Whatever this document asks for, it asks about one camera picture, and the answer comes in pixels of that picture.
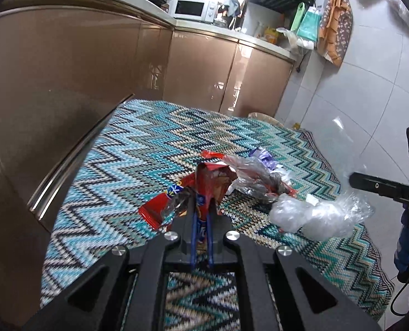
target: metal bolt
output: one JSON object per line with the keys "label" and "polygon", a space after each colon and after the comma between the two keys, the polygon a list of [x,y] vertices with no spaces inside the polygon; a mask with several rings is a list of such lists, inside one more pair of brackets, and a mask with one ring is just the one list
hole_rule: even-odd
{"label": "metal bolt", "polygon": [[232,241],[238,240],[240,238],[240,233],[235,230],[228,231],[226,233],[226,238]]}
{"label": "metal bolt", "polygon": [[126,248],[123,245],[116,245],[113,247],[113,254],[115,256],[122,256],[126,253]]}
{"label": "metal bolt", "polygon": [[292,253],[292,249],[290,248],[290,246],[281,245],[281,246],[278,246],[278,252],[282,256],[289,256]]}
{"label": "metal bolt", "polygon": [[178,234],[174,231],[168,231],[165,233],[165,239],[169,241],[177,240]]}

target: zigzag patterned tablecloth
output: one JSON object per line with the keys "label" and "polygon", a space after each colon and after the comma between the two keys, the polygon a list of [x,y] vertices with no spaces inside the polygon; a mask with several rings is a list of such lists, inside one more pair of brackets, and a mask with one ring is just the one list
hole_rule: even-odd
{"label": "zigzag patterned tablecloth", "polygon": [[[42,274],[42,305],[71,284],[117,244],[143,245],[155,232],[137,213],[140,205],[191,173],[201,150],[247,156],[262,146],[296,175],[300,196],[332,200],[340,184],[305,130],[288,130],[255,119],[234,118],[164,101],[121,105],[102,131],[60,209]],[[235,228],[269,247],[287,244],[374,319],[391,299],[393,285],[363,225],[353,236],[313,242],[279,233],[268,222],[270,205],[238,192],[221,209]],[[235,277],[209,273],[171,274],[166,330],[236,330]]]}

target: blue glove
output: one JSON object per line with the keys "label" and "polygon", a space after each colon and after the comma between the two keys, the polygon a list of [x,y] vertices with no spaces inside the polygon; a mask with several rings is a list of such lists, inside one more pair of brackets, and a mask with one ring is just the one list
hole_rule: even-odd
{"label": "blue glove", "polygon": [[409,266],[409,210],[404,205],[405,211],[402,214],[402,230],[395,252],[395,266],[400,272],[405,272]]}

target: white microwave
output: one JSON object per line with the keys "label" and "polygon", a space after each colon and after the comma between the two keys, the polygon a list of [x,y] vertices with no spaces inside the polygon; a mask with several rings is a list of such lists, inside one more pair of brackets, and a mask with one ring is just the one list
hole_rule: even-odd
{"label": "white microwave", "polygon": [[213,23],[218,13],[217,0],[170,0],[169,15],[185,20]]}

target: triangular cutout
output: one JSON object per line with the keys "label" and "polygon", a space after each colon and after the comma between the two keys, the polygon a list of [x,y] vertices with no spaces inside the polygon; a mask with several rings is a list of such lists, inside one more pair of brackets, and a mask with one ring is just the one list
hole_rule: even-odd
{"label": "triangular cutout", "polygon": [[101,287],[108,275],[108,271],[108,267],[106,266],[99,269],[70,295],[68,303],[82,311],[92,311],[97,302]]}
{"label": "triangular cutout", "polygon": [[319,314],[333,306],[336,306],[338,301],[324,287],[316,281],[302,267],[296,269],[296,275],[302,285],[305,296],[309,301],[310,308],[313,313]]}

